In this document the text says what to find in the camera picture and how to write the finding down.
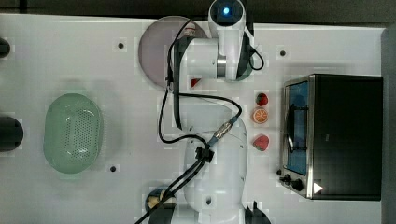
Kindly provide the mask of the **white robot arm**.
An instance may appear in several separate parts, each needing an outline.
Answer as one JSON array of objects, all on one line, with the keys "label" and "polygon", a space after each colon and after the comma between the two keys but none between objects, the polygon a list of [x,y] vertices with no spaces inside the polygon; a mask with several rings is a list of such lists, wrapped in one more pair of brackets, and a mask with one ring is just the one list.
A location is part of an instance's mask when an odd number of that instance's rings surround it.
[{"label": "white robot arm", "polygon": [[164,96],[174,102],[187,147],[183,173],[148,206],[142,217],[147,224],[272,224],[258,206],[242,204],[248,138],[241,105],[191,92],[196,77],[239,81],[254,71],[246,1],[214,0],[209,37],[196,36],[196,24],[187,20],[168,48]]}]

